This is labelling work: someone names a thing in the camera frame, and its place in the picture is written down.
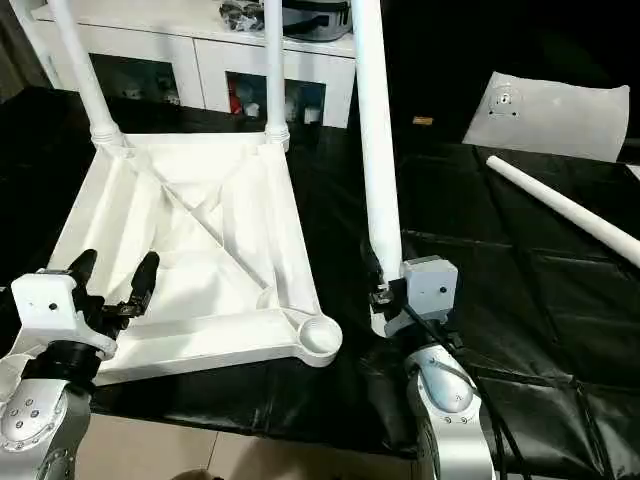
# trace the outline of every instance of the black cable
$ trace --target black cable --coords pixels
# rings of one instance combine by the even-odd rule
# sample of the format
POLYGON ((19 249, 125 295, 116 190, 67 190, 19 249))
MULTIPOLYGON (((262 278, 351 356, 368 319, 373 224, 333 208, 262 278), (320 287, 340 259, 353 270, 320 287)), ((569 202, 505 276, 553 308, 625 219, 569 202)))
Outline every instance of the black cable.
MULTIPOLYGON (((405 312, 407 312, 407 314, 412 318, 412 320, 418 323, 419 325, 421 325, 422 327, 424 327, 427 333, 438 344, 440 344, 442 348, 444 348, 449 355, 451 355, 453 358, 457 357, 456 352, 451 347, 446 337, 438 331, 438 329, 433 325, 431 321, 426 320, 422 318, 420 315, 418 315, 418 312, 416 312, 413 309, 413 307, 411 307, 411 305, 405 304, 403 308, 405 312)), ((516 458, 516 462, 520 467, 520 474, 522 475, 524 480, 532 480, 531 474, 529 473, 529 469, 527 468, 524 457, 522 456, 522 452, 520 451, 520 447, 518 447, 518 444, 513 434, 511 433, 509 426, 505 422, 504 418, 502 417, 502 415, 500 415, 500 413, 496 410, 495 406, 493 405, 493 402, 489 398, 487 391, 485 390, 484 386, 480 382, 480 378, 477 375, 475 375, 475 373, 473 373, 473 370, 471 368, 469 368, 467 365, 464 364, 462 359, 456 358, 456 360, 458 361, 458 363, 460 363, 462 368, 465 369, 469 377, 471 377, 473 382, 476 384, 476 388, 478 389, 478 394, 480 395, 480 398, 485 403, 487 410, 489 411, 489 418, 491 419, 491 425, 492 425, 494 436, 496 439, 496 449, 498 450, 498 461, 500 463, 500 478, 501 479, 506 478, 504 444, 502 442, 502 433, 504 433, 504 436, 507 439, 507 443, 509 444, 511 451, 513 452, 513 456, 516 458)))

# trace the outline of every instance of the table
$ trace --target table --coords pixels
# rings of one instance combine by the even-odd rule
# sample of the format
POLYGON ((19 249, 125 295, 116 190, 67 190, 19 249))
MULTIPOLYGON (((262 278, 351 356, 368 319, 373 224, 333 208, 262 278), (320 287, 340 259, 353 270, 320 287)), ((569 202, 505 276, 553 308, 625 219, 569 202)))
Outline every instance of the table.
MULTIPOLYGON (((256 131, 241 117, 110 102, 124 132, 256 131)), ((76 94, 29 89, 0 107, 0 285, 46 264, 93 157, 76 94)), ((460 270, 451 324, 531 470, 640 475, 640 272, 484 167, 495 150, 396 134, 405 252, 460 270)), ((344 332, 335 362, 283 359, 112 385, 94 411, 339 448, 415 456, 401 362, 415 345, 369 329, 357 132, 292 129, 288 162, 323 311, 344 332)), ((640 238, 640 183, 623 166, 498 154, 640 238)), ((17 328, 5 295, 1 344, 17 328)), ((485 434, 493 442, 490 422, 485 434)))

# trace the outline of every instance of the small yellow object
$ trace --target small yellow object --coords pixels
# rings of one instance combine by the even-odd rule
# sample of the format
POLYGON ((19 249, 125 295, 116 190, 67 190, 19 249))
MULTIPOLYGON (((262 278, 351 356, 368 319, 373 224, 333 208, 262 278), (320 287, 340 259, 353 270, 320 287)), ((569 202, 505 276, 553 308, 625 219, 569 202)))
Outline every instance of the small yellow object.
POLYGON ((413 117, 414 125, 424 125, 425 127, 430 127, 433 125, 433 118, 431 117, 413 117))

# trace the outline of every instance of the white tube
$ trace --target white tube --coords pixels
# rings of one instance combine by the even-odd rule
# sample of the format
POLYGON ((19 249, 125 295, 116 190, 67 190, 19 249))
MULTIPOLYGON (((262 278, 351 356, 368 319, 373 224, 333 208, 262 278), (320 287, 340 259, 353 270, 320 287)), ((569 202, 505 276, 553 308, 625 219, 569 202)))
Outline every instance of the white tube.
POLYGON ((282 44, 282 2, 264 2, 265 38, 267 42, 267 141, 281 143, 289 150, 289 128, 284 113, 284 54, 282 44))
POLYGON ((96 145, 122 145, 124 137, 120 133, 118 125, 111 118, 89 54, 80 42, 76 23, 69 10, 67 0, 49 0, 49 6, 60 30, 62 42, 71 57, 71 67, 78 82, 82 103, 89 117, 91 139, 96 145))
POLYGON ((385 281, 400 278, 402 246, 380 0, 353 0, 369 240, 385 281))
POLYGON ((640 242, 496 156, 487 165, 640 268, 640 242))

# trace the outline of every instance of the white paper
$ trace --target white paper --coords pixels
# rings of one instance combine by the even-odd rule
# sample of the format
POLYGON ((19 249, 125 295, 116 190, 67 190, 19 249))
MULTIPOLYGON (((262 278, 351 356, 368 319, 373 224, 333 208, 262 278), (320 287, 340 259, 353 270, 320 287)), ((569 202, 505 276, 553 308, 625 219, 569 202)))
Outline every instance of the white paper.
POLYGON ((494 72, 464 143, 615 162, 629 87, 586 88, 494 72))

